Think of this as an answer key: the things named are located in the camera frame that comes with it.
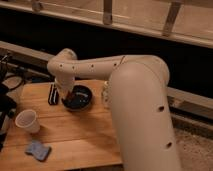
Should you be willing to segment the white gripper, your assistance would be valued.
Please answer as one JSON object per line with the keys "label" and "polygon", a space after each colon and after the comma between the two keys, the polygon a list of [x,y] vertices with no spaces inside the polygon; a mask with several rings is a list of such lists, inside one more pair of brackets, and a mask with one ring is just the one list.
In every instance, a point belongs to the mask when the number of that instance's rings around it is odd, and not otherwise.
{"label": "white gripper", "polygon": [[73,90],[74,81],[69,80],[68,82],[60,83],[58,80],[55,80],[55,85],[58,93],[60,94],[60,99],[63,101],[68,98],[68,92]]}

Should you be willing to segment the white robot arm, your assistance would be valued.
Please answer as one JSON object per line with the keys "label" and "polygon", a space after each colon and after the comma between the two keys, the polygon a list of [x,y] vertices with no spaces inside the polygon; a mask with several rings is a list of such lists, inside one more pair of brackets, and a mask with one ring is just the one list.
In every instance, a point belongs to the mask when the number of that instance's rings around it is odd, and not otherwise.
{"label": "white robot arm", "polygon": [[108,106],[125,171],[182,171],[167,100],[169,69],[153,55],[79,60],[70,49],[47,64],[62,95],[79,78],[108,82]]}

